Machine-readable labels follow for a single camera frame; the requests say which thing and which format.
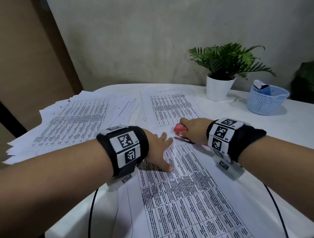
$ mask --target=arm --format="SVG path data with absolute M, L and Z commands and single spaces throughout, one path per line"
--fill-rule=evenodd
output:
M 206 144 L 212 120 L 181 118 L 189 131 L 182 136 Z M 293 207 L 314 221 L 314 150 L 265 136 L 245 148 L 238 162 Z
M 165 171 L 163 152 L 172 143 L 144 130 L 147 161 Z M 38 237 L 113 176 L 96 139 L 43 154 L 0 170 L 0 237 Z

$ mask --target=table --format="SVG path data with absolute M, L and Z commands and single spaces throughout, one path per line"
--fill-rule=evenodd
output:
M 96 90 L 102 94 L 118 94 L 134 97 L 140 102 L 140 91 L 147 86 L 165 88 L 170 84 L 116 84 Z M 230 90 L 226 100 L 215 102 L 206 98 L 206 87 L 195 85 L 180 85 L 196 94 L 196 102 L 210 119 L 230 117 L 251 123 L 256 128 L 267 131 L 269 136 L 286 140 L 295 144 L 314 149 L 314 104 L 286 100 L 276 115 L 261 116 L 250 112 L 246 108 L 248 92 Z M 135 123 L 141 106 L 131 115 L 130 124 Z M 249 172 L 245 172 L 238 179 L 242 190 L 256 206 L 263 208 L 269 218 L 282 227 L 274 204 L 264 185 Z M 104 184 L 100 187 L 93 209 L 92 238 L 110 237 L 112 226 L 118 210 L 117 191 L 107 192 Z M 272 192 L 281 211 L 290 238 L 313 237 L 314 223 L 294 209 L 286 201 Z M 47 238 L 80 238 L 87 237 L 88 218 L 94 194 L 89 195 L 47 232 Z

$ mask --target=plastic basket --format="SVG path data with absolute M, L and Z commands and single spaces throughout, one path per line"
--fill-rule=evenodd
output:
M 260 115 L 273 115 L 290 95 L 286 89 L 273 85 L 270 85 L 271 96 L 258 93 L 256 90 L 254 86 L 251 86 L 247 108 Z

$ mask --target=potted plant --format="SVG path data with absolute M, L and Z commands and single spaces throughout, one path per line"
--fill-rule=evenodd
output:
M 242 49 L 242 45 L 237 43 L 188 50 L 192 57 L 189 60 L 211 71 L 207 74 L 207 98 L 213 101 L 224 100 L 236 80 L 236 74 L 244 79 L 247 79 L 247 73 L 258 71 L 266 71 L 276 76 L 271 68 L 267 68 L 263 63 L 255 63 L 258 58 L 252 55 L 251 50 L 256 47 L 263 47 L 265 50 L 264 46 Z

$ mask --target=white flower pot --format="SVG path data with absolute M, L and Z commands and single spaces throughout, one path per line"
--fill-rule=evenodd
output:
M 212 101 L 223 101 L 236 80 L 235 76 L 231 80 L 217 80 L 211 78 L 211 75 L 207 75 L 206 97 Z

